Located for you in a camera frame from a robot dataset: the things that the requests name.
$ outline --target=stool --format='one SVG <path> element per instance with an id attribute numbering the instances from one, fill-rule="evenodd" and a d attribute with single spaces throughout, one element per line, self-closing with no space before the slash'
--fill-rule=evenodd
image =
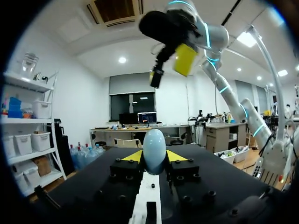
<path id="1" fill-rule="evenodd" d="M 172 146 L 180 146 L 180 145 L 183 145 L 183 143 L 184 143 L 184 141 L 182 141 L 182 140 L 172 140 L 172 141 L 170 142 L 170 144 L 171 144 Z"/>
<path id="2" fill-rule="evenodd" d="M 105 141 L 97 141 L 95 144 L 98 144 L 99 146 L 104 147 L 106 145 Z"/>

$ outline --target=yellow triangular piece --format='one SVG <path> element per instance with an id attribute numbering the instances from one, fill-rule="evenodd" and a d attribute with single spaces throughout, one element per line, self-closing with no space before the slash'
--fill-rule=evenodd
<path id="1" fill-rule="evenodd" d="M 122 160 L 134 160 L 140 163 L 140 158 L 141 158 L 142 150 L 139 150 L 138 152 L 131 154 L 127 156 L 126 158 L 123 158 Z"/>
<path id="2" fill-rule="evenodd" d="M 167 150 L 166 152 L 168 155 L 169 162 L 174 162 L 175 160 L 181 160 L 181 161 L 188 160 L 178 154 L 173 153 L 172 151 Z"/>

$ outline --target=blue led light strip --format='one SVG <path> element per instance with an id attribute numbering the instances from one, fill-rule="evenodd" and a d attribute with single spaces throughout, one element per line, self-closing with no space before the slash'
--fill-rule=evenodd
<path id="1" fill-rule="evenodd" d="M 244 112 L 245 112 L 245 117 L 247 118 L 248 116 L 247 116 L 247 112 L 246 112 L 244 106 L 243 106 L 242 104 L 240 104 L 240 106 L 243 108 L 243 110 L 244 110 Z"/>
<path id="2" fill-rule="evenodd" d="M 177 0 L 175 0 L 175 1 L 169 2 L 168 5 L 171 5 L 171 4 L 174 4 L 174 3 L 184 3 L 184 4 L 188 5 L 188 6 L 190 6 L 195 11 L 195 9 L 193 8 L 193 6 L 190 5 L 188 2 L 185 2 L 185 1 L 177 1 Z"/>
<path id="3" fill-rule="evenodd" d="M 257 130 L 256 132 L 254 132 L 253 134 L 253 137 L 255 137 L 257 135 L 257 133 L 262 129 L 263 125 L 261 125 Z"/>
<path id="4" fill-rule="evenodd" d="M 212 58 L 208 57 L 206 55 L 206 49 L 204 49 L 204 53 L 205 53 L 206 58 L 209 59 L 210 61 L 215 61 L 215 62 L 219 61 L 219 58 L 218 59 L 212 59 Z"/>
<path id="5" fill-rule="evenodd" d="M 209 60 L 207 60 L 212 66 L 213 66 L 213 68 L 215 69 L 215 71 L 217 71 L 217 69 L 216 69 L 216 67 L 215 67 L 215 65 L 214 65 L 214 62 L 211 62 L 211 61 L 209 61 Z"/>
<path id="6" fill-rule="evenodd" d="M 227 88 L 228 86 L 224 87 L 222 90 L 219 91 L 219 93 L 223 93 Z"/>

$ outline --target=water bottle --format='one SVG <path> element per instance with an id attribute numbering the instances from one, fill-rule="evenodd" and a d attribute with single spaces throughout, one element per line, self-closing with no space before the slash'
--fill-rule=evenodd
<path id="1" fill-rule="evenodd" d="M 85 152 L 85 154 L 89 153 L 89 149 L 88 149 L 88 144 L 87 143 L 85 144 L 84 152 Z"/>
<path id="2" fill-rule="evenodd" d="M 89 152 L 85 156 L 86 165 L 88 165 L 89 163 L 91 163 L 92 161 L 94 161 L 98 157 L 98 154 L 95 151 L 93 151 L 93 149 L 91 147 L 89 147 L 88 150 L 89 150 Z"/>
<path id="3" fill-rule="evenodd" d="M 76 150 L 76 149 L 73 147 L 73 145 L 71 145 L 70 151 L 71 151 L 71 159 L 73 160 L 74 168 L 75 168 L 75 169 L 78 169 L 78 160 L 77 160 L 77 153 L 78 153 L 78 150 Z"/>
<path id="4" fill-rule="evenodd" d="M 78 146 L 77 161 L 78 161 L 78 168 L 83 169 L 86 165 L 85 153 L 81 151 L 80 146 Z"/>
<path id="5" fill-rule="evenodd" d="M 95 148 L 93 148 L 93 150 L 98 154 L 98 157 L 100 155 L 102 155 L 104 152 L 104 149 L 102 147 L 100 147 L 99 144 L 96 144 Z"/>

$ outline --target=cabinet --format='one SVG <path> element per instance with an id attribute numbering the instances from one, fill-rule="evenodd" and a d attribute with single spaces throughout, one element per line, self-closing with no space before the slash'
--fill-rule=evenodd
<path id="1" fill-rule="evenodd" d="M 236 133 L 237 139 L 231 140 L 230 133 Z M 232 149 L 237 146 L 246 145 L 246 124 L 215 123 L 206 127 L 206 149 L 209 152 L 217 153 Z"/>

